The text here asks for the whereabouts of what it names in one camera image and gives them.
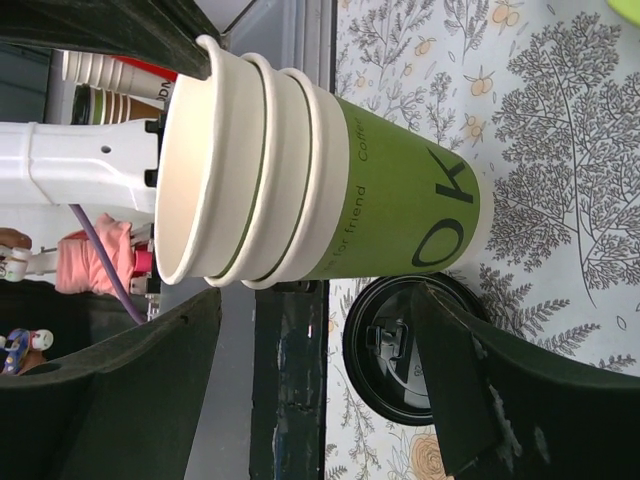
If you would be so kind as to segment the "green paper coffee cup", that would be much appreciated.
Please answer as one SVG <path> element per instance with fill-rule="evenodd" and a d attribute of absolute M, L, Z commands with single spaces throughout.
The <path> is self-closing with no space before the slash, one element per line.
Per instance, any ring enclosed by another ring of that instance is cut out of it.
<path fill-rule="evenodd" d="M 208 35 L 204 80 L 178 77 L 160 154 L 155 251 L 167 284 L 218 277 L 243 237 L 258 184 L 266 107 L 258 68 Z"/>

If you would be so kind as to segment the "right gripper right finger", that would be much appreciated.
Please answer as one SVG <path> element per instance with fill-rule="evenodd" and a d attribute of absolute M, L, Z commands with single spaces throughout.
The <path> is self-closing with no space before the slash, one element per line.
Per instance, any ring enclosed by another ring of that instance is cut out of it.
<path fill-rule="evenodd" d="M 638 478 L 638 378 L 537 347 L 427 285 L 410 312 L 447 475 Z"/>

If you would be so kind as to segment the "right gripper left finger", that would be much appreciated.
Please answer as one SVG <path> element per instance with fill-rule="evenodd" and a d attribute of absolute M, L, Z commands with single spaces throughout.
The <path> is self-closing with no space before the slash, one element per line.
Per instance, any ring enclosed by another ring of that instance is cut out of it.
<path fill-rule="evenodd" d="M 181 479 L 221 323 L 204 290 L 100 343 L 1 378 L 4 479 Z"/>

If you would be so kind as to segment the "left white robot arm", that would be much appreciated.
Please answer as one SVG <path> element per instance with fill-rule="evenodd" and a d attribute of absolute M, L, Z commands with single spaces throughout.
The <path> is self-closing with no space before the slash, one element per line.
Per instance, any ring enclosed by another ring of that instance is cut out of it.
<path fill-rule="evenodd" d="M 3 205 L 99 205 L 151 214 L 159 163 L 156 121 L 1 124 Z"/>

